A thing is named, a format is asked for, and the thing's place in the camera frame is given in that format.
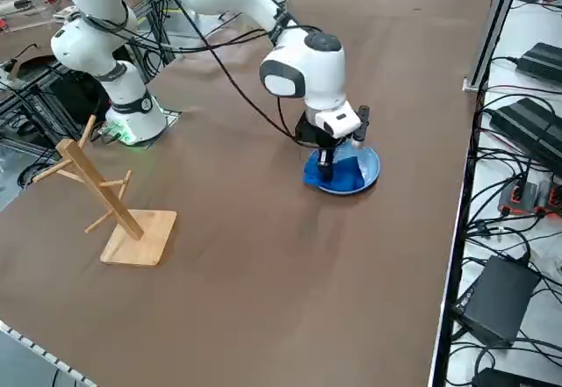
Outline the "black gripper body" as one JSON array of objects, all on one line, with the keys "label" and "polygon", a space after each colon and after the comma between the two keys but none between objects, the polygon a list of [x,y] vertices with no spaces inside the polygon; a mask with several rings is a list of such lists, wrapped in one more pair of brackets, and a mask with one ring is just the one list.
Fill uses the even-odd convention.
[{"label": "black gripper body", "polygon": [[334,138],[326,131],[310,124],[304,112],[295,125],[294,140],[301,146],[319,149],[332,149],[342,143],[341,139]]}]

